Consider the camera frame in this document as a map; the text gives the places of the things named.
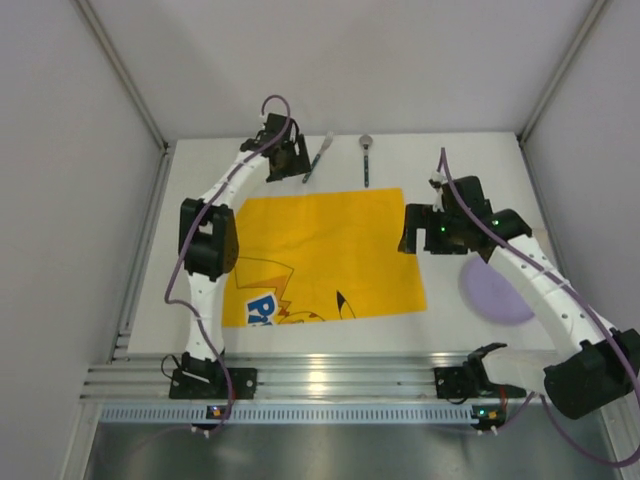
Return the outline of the fork with teal handle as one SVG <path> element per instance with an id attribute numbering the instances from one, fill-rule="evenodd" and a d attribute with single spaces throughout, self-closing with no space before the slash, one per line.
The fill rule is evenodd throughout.
<path id="1" fill-rule="evenodd" d="M 318 163 L 320 162 L 322 156 L 326 153 L 326 151 L 330 148 L 332 142 L 334 139 L 334 132 L 333 131 L 329 131 L 325 137 L 324 140 L 318 150 L 318 152 L 316 153 L 315 157 L 313 158 L 311 164 L 310 164 L 310 170 L 303 176 L 302 179 L 302 183 L 306 184 L 309 179 L 311 178 L 315 168 L 317 167 Z"/>

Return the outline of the yellow printed cloth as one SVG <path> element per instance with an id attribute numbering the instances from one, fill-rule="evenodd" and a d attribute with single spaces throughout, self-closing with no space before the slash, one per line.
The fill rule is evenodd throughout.
<path id="1" fill-rule="evenodd" d="M 397 247 L 399 188 L 245 202 L 239 258 L 224 291 L 226 328 L 309 324 L 421 312 L 417 259 Z"/>

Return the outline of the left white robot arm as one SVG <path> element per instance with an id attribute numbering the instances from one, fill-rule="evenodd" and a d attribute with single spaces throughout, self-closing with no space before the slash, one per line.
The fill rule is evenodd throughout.
<path id="1" fill-rule="evenodd" d="M 182 370 L 205 381 L 222 374 L 223 294 L 239 258 L 235 214 L 260 185 L 310 170 L 304 136 L 295 120 L 270 113 L 255 137 L 241 144 L 222 178 L 180 207 L 179 259 L 187 273 L 192 325 Z"/>

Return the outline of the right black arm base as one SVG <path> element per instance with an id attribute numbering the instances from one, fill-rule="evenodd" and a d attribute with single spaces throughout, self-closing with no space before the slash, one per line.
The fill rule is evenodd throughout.
<path id="1" fill-rule="evenodd" d="M 525 398 L 527 392 L 519 387 L 491 383 L 486 375 L 467 365 L 435 367 L 433 370 L 436 395 L 444 400 L 476 398 Z"/>

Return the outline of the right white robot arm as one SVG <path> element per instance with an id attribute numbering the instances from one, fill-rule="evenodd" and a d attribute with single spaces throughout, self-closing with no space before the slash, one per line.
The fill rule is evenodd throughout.
<path id="1" fill-rule="evenodd" d="M 479 389 L 510 385 L 544 395 L 565 417 L 576 420 L 635 391 L 639 334 L 621 331 L 592 307 L 582 305 L 571 283 L 547 259 L 531 227 L 512 209 L 494 211 L 480 180 L 429 181 L 432 204 L 410 203 L 398 250 L 433 255 L 476 253 L 522 297 L 555 347 L 526 353 L 494 342 L 470 353 L 467 363 Z"/>

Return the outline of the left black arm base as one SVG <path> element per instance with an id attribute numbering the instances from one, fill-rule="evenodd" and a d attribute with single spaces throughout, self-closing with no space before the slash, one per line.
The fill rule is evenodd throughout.
<path id="1" fill-rule="evenodd" d="M 232 398 L 251 400 L 257 389 L 258 371 L 254 368 L 229 369 Z M 175 369 L 172 374 L 169 398 L 172 400 L 223 400 L 228 398 L 228 384 L 222 371 L 213 380 Z"/>

